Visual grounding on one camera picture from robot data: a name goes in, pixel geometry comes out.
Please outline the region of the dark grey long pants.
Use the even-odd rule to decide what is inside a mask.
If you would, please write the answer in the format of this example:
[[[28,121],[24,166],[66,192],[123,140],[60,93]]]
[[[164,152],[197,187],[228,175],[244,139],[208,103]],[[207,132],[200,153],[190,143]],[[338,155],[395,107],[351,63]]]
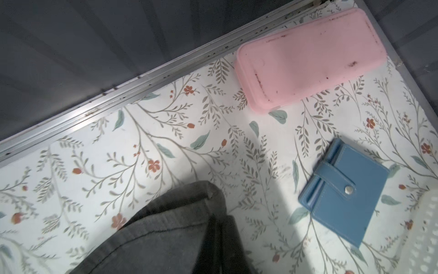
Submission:
[[[252,274],[223,192],[208,181],[175,188],[138,211],[76,274]]]

